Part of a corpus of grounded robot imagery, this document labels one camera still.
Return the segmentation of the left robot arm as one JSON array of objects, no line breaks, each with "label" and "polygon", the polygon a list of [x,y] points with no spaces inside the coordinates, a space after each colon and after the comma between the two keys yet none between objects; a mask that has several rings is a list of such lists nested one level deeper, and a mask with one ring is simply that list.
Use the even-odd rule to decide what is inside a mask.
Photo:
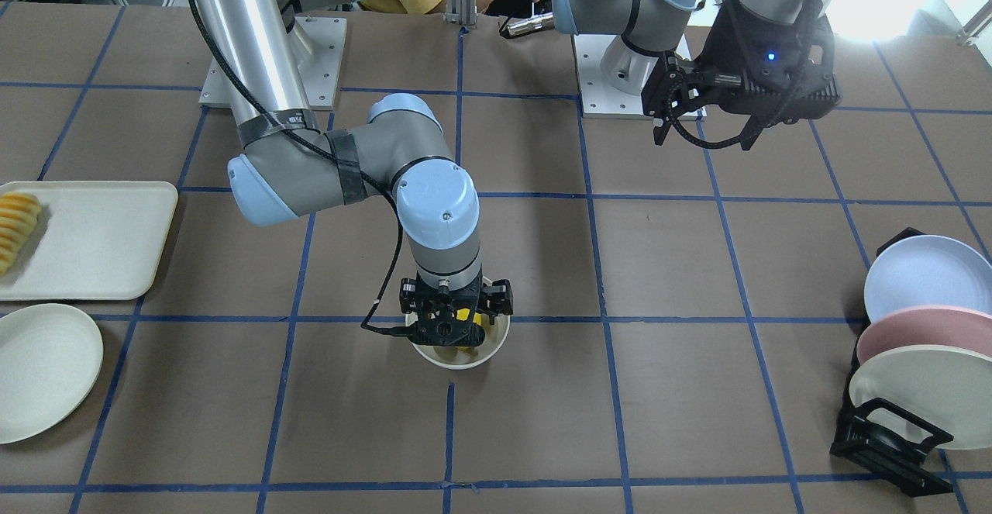
[{"label": "left robot arm", "polygon": [[828,115],[834,74],[830,0],[723,0],[701,52],[676,49],[698,0],[550,0],[557,30],[615,35],[653,63],[618,82],[640,98],[654,142],[671,130],[705,150],[751,150],[767,129]]}]

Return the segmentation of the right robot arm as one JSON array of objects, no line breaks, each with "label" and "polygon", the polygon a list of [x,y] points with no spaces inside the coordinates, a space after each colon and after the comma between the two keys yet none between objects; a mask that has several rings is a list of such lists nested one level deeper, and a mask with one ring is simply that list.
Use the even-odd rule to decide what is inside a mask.
[{"label": "right robot arm", "polygon": [[481,204],[471,176],[454,162],[443,127],[420,97],[397,93],[370,108],[353,129],[321,130],[308,103],[291,10],[281,0],[188,0],[226,76],[242,151],[227,176],[243,216],[258,226],[353,205],[379,195],[408,240],[417,276],[401,281],[410,326],[361,326],[414,344],[479,347],[513,312],[509,281],[486,285]]}]

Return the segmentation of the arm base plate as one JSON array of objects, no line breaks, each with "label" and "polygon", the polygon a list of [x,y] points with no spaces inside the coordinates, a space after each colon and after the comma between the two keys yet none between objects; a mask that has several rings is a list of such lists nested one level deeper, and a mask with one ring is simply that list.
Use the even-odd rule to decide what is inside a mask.
[{"label": "arm base plate", "polygon": [[[288,34],[288,44],[312,110],[331,112],[336,107],[347,31],[344,17],[299,16]],[[213,109],[229,109],[229,96],[229,81],[213,60],[198,103]]]},{"label": "arm base plate", "polygon": [[573,36],[575,71],[586,117],[649,119],[642,88],[658,58],[634,51],[620,35]]}]

